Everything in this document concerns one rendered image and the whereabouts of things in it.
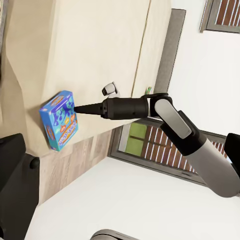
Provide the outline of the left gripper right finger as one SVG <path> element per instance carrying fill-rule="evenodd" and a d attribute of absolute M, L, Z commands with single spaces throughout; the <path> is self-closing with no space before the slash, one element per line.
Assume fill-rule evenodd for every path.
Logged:
<path fill-rule="evenodd" d="M 228 133 L 224 145 L 224 151 L 231 160 L 232 165 L 240 175 L 240 135 Z"/>

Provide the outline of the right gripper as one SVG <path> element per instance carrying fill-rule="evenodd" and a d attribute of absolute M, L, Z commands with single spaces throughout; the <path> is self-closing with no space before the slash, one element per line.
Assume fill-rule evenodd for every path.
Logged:
<path fill-rule="evenodd" d="M 101 103 L 74 107 L 80 114 L 100 115 L 103 119 L 132 120 L 135 116 L 135 103 L 132 97 L 106 98 Z"/>

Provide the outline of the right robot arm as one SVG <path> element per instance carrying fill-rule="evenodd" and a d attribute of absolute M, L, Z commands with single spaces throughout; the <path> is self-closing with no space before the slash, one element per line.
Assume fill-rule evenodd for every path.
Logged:
<path fill-rule="evenodd" d="M 169 93 L 146 94 L 141 98 L 121 97 L 116 82 L 102 89 L 108 96 L 101 103 L 74 107 L 80 114 L 103 119 L 132 120 L 159 118 L 160 128 L 215 194 L 232 198 L 240 194 L 240 175 L 223 154 L 182 111 L 173 106 Z"/>

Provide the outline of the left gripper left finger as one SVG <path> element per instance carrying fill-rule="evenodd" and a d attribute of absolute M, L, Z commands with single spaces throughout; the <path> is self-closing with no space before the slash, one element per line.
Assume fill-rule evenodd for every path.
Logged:
<path fill-rule="evenodd" d="M 0 138 L 0 193 L 26 153 L 21 133 Z"/>

